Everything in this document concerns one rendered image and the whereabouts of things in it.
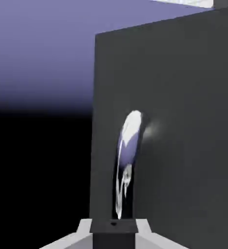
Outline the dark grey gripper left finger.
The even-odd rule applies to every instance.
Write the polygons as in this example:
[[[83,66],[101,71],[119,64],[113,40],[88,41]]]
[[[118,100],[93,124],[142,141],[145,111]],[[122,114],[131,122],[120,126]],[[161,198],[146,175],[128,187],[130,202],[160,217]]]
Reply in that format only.
[[[96,249],[94,238],[103,239],[109,231],[90,232],[92,219],[81,219],[77,231],[47,244],[40,249]]]

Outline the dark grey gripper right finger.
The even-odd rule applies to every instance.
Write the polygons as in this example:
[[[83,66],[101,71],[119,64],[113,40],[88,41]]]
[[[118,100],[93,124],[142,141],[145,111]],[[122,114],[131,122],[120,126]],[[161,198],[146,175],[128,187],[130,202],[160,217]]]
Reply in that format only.
[[[152,232],[147,219],[121,219],[116,222],[118,249],[189,249]]]

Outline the dark grey cabinet door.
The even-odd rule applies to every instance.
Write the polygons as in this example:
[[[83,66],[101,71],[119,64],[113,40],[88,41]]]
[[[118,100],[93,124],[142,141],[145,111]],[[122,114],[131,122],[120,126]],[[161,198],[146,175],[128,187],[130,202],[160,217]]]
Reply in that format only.
[[[228,249],[228,7],[96,35],[91,218],[112,216],[132,110],[147,123],[134,217],[189,249]]]

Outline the curved shiny metal door handle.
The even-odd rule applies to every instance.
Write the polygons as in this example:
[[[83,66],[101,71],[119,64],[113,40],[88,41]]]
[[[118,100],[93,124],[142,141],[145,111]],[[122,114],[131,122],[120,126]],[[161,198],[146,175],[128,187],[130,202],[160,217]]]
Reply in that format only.
[[[133,218],[135,165],[145,127],[145,115],[133,110],[120,130],[113,171],[113,219]]]

